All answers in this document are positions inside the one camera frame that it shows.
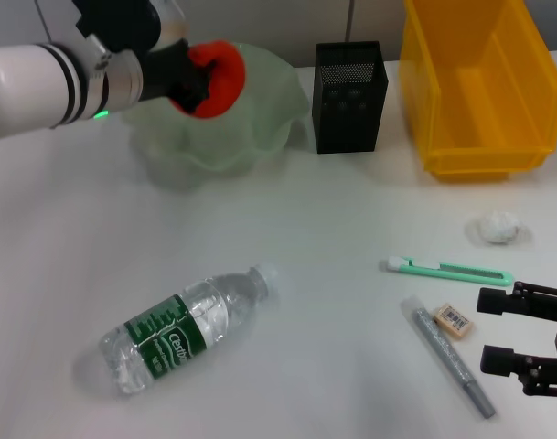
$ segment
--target white paper ball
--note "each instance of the white paper ball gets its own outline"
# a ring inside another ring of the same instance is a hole
[[[510,212],[491,212],[479,220],[479,234],[485,242],[508,244],[518,237],[522,223]]]

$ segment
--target white table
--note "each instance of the white table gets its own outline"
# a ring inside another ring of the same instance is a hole
[[[484,344],[555,356],[555,324],[477,314],[478,285],[378,267],[403,254],[557,287],[557,153],[501,184],[441,185],[421,170],[387,69],[375,154],[316,155],[299,127],[280,158],[181,194],[146,181],[118,116],[0,141],[0,439],[557,438],[557,399],[478,369]],[[312,69],[300,77],[310,93]],[[533,241],[471,243],[464,227],[490,209],[518,212]],[[257,262],[288,281],[247,334],[125,402],[88,372],[112,327]],[[456,349],[494,419],[403,319],[412,294],[476,322]]]

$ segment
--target gray pencil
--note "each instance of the gray pencil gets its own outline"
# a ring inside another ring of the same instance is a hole
[[[459,383],[471,401],[476,405],[481,415],[489,419],[496,414],[496,409],[487,398],[476,379],[473,377],[466,364],[463,362],[459,354],[455,352],[451,342],[441,332],[439,327],[424,308],[418,308],[412,312],[412,319],[416,326],[423,333],[426,341],[429,342],[436,355],[453,375],[453,378]]]

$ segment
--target red object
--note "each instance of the red object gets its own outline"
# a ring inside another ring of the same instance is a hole
[[[240,52],[230,43],[215,41],[193,46],[188,50],[188,57],[200,67],[212,60],[216,62],[211,72],[209,98],[191,116],[207,119],[224,114],[240,97],[245,85],[245,63]],[[171,102],[184,112],[180,105]]]

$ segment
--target black mesh container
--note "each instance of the black mesh container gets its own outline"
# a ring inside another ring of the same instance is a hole
[[[318,44],[313,97],[317,152],[373,151],[387,90],[380,43]]]

